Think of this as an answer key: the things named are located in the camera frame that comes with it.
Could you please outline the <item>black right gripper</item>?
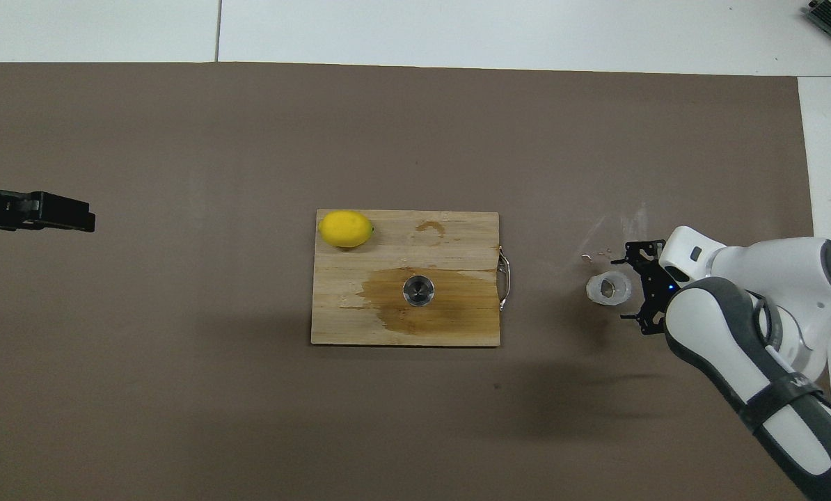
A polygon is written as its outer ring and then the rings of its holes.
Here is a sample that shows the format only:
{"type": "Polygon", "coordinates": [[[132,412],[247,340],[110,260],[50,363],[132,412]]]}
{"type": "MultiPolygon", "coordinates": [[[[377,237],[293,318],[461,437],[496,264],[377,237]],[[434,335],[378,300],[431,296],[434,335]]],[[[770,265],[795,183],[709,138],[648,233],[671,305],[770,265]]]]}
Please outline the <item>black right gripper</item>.
{"type": "Polygon", "coordinates": [[[638,312],[620,316],[635,321],[642,335],[664,332],[665,310],[680,290],[677,281],[660,265],[665,244],[665,240],[628,241],[624,244],[624,256],[612,261],[612,265],[629,265],[639,276],[649,276],[649,297],[638,312]]]}

